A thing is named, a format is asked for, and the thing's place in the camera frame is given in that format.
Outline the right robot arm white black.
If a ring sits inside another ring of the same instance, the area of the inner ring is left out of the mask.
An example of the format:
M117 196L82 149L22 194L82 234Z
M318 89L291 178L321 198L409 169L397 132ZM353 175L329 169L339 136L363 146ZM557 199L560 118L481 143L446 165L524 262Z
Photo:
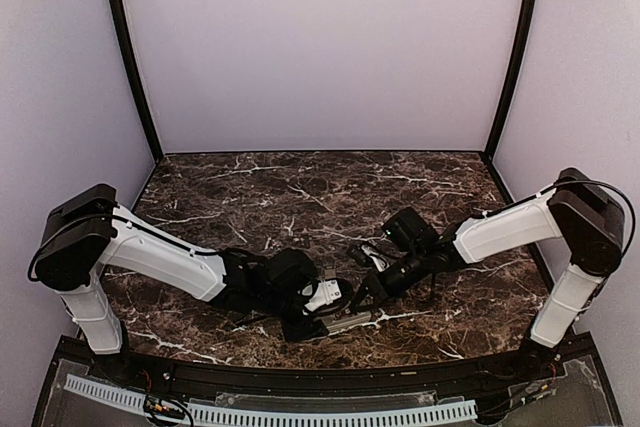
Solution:
M352 257L370 270L349 308L376 309L425 278L466 270L521 247L563 249L566 262L552 275L549 296L525 337L528 344L510 360L511 373L530 381L547 367L548 350L560 344L621 266L636 228L635 207L623 191L573 167L534 194L473 214L442 232L414 208L405 207L381 228L399 257L366 243L353 248Z

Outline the grey remote control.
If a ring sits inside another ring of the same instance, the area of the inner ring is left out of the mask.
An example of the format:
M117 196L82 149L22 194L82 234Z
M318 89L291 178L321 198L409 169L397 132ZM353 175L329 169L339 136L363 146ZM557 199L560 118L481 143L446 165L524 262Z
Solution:
M321 318L322 323L329 335L345 332L355 327L363 326L372 320L373 314L370 311L345 316L325 316Z

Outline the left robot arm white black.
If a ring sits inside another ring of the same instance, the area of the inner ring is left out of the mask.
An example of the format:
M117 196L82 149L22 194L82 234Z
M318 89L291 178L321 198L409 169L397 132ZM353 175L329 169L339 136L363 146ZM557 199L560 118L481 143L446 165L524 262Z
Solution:
M116 200L116 191L97 184L48 215L27 278L62 299L92 352L120 383L141 374L140 359L125 347L127 335L101 286L99 271L115 266L182 290L227 312L252 312L280 321L286 341L328 335L322 319L351 300L351 284L323 280L298 249L271 257L242 249L207 250L136 217Z

